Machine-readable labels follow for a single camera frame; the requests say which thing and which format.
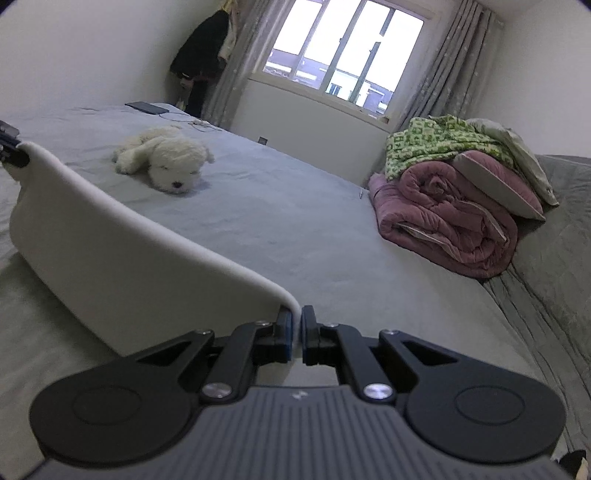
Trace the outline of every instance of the metal screw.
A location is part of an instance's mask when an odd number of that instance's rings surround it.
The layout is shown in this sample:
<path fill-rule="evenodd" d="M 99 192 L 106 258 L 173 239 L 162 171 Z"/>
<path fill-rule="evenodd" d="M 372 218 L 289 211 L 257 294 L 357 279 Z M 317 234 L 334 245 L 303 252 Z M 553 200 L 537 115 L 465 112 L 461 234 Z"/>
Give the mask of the metal screw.
<path fill-rule="evenodd" d="M 232 387 L 225 383 L 208 383 L 201 391 L 209 398 L 225 398 L 232 393 Z"/>
<path fill-rule="evenodd" d="M 385 398 L 392 396 L 394 390 L 392 390 L 392 387 L 383 383 L 370 383 L 363 389 L 363 393 L 374 400 L 384 400 Z"/>

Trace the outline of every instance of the ceiling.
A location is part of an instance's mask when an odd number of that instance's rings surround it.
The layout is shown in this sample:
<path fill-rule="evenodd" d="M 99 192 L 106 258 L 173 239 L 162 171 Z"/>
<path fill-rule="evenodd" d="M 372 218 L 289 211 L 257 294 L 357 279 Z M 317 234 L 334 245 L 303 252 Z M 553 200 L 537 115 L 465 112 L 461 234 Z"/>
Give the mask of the ceiling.
<path fill-rule="evenodd" d="M 480 3 L 496 12 L 503 20 L 510 21 L 540 1 L 541 0 L 480 0 Z"/>

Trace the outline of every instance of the white stuffed dog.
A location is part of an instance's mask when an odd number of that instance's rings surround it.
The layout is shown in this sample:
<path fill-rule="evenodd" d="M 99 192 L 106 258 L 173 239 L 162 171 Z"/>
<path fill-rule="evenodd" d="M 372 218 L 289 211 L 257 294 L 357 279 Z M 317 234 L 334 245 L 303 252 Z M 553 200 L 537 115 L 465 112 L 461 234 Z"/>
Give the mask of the white stuffed dog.
<path fill-rule="evenodd" d="M 214 159 L 202 142 L 183 137 L 179 129 L 153 128 L 128 138 L 115 151 L 115 169 L 130 175 L 148 164 L 156 188 L 169 193 L 188 192 L 200 177 L 201 166 Z"/>

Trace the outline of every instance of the gray bedsheet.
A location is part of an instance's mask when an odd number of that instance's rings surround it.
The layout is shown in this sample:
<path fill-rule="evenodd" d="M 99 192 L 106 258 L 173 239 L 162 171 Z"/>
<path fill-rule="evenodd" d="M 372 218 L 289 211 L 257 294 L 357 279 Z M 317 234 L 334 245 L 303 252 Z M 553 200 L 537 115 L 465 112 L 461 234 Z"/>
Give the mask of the gray bedsheet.
<path fill-rule="evenodd" d="M 569 449 L 591 450 L 591 160 L 538 158 L 560 206 L 524 225 L 511 265 L 485 287 L 567 406 Z"/>
<path fill-rule="evenodd" d="M 184 124 L 183 133 L 205 141 L 216 163 L 203 167 L 193 192 L 172 196 L 154 190 L 143 175 L 116 174 L 111 162 L 125 137 L 171 121 L 127 107 L 6 120 L 23 140 L 46 147 L 131 209 L 268 277 L 301 304 L 312 304 L 320 322 L 348 323 L 371 336 L 396 328 L 535 375 L 531 356 L 486 290 L 383 240 L 366 192 L 360 198 L 352 183 L 230 133 Z M 11 477 L 38 457 L 25 416 L 33 395 L 52 379 L 109 355 L 10 245 L 8 212 L 17 191 L 0 171 L 0 432 L 15 432 L 22 445 L 0 435 L 0 471 Z M 35 339 L 49 346 L 35 346 Z M 325 369 L 296 367 L 288 382 L 333 379 Z"/>

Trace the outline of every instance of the smartphone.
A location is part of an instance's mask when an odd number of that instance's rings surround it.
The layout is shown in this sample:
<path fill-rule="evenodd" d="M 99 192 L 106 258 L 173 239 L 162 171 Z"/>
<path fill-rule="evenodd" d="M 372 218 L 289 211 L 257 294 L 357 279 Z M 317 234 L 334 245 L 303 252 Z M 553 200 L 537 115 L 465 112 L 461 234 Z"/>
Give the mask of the smartphone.
<path fill-rule="evenodd" d="M 167 113 L 170 110 L 166 110 L 166 108 L 162 108 L 159 106 L 152 105 L 151 103 L 146 102 L 131 102 L 126 103 L 127 106 L 131 108 L 135 108 L 140 112 L 149 113 L 150 115 L 160 115 L 161 113 Z"/>

